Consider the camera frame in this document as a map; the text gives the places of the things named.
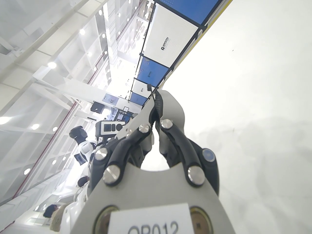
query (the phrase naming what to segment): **screen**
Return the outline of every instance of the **screen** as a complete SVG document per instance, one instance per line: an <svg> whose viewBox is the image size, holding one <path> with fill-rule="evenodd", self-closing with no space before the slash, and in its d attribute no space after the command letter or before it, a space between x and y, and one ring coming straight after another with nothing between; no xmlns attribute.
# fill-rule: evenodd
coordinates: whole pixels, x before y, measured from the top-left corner
<svg viewBox="0 0 312 234"><path fill-rule="evenodd" d="M74 155L75 159L77 160L77 162L80 164L80 165L83 165L86 161L81 157L80 154L76 154Z"/></svg>
<svg viewBox="0 0 312 234"><path fill-rule="evenodd" d="M111 124L104 124L104 132L112 131L112 125Z"/></svg>

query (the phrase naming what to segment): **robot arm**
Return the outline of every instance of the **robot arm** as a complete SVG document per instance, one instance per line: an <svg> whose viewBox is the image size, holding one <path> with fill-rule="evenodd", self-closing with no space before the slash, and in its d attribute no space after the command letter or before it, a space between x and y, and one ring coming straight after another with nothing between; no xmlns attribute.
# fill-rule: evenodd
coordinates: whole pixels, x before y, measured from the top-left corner
<svg viewBox="0 0 312 234"><path fill-rule="evenodd" d="M235 233L218 199L214 153L184 135L183 109L168 92L157 90L154 95L114 139L94 151L82 210L70 233L108 233L113 211L182 203L189 206L195 234ZM167 171L140 169L152 148L154 124ZM145 233L143 227L138 233Z"/></svg>

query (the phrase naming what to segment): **label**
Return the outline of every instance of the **label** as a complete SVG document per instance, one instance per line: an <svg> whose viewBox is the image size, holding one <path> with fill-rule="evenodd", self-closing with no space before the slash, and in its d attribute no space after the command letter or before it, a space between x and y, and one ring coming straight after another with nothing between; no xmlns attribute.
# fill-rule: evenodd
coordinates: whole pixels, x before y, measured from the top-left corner
<svg viewBox="0 0 312 234"><path fill-rule="evenodd" d="M188 204L112 212L108 234L194 234Z"/></svg>

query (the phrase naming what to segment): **black hair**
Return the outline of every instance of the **black hair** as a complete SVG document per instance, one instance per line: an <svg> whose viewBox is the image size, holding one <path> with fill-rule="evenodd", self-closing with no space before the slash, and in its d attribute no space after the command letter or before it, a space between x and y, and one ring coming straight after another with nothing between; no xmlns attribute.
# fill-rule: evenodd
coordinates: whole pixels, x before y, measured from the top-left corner
<svg viewBox="0 0 312 234"><path fill-rule="evenodd" d="M83 187L88 181L89 181L89 177L88 176L81 177L78 180L78 183L77 183L78 187Z"/></svg>
<svg viewBox="0 0 312 234"><path fill-rule="evenodd" d="M45 218L51 218L52 214L56 211L55 207L57 207L56 204L49 205L46 210L43 213L43 217Z"/></svg>

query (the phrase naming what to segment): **silver screw head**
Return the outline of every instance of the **silver screw head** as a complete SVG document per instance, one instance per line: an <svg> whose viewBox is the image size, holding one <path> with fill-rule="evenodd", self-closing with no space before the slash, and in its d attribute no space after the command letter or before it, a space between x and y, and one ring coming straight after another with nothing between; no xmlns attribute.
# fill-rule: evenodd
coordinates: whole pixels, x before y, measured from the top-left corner
<svg viewBox="0 0 312 234"><path fill-rule="evenodd" d="M149 126L147 124L141 124L138 128L141 133L149 132Z"/></svg>
<svg viewBox="0 0 312 234"><path fill-rule="evenodd" d="M201 186L205 182L205 173L199 166L191 166L187 170L187 176L192 183Z"/></svg>
<svg viewBox="0 0 312 234"><path fill-rule="evenodd" d="M100 148L99 150L96 151L96 154L94 155L95 159L97 161L102 161L106 158L107 156L107 149L105 147Z"/></svg>
<svg viewBox="0 0 312 234"><path fill-rule="evenodd" d="M173 126L172 121L169 119L163 119L160 124L165 129L170 129Z"/></svg>
<svg viewBox="0 0 312 234"><path fill-rule="evenodd" d="M108 166L103 174L103 181L106 184L112 184L118 180L120 176L120 168L117 165Z"/></svg>

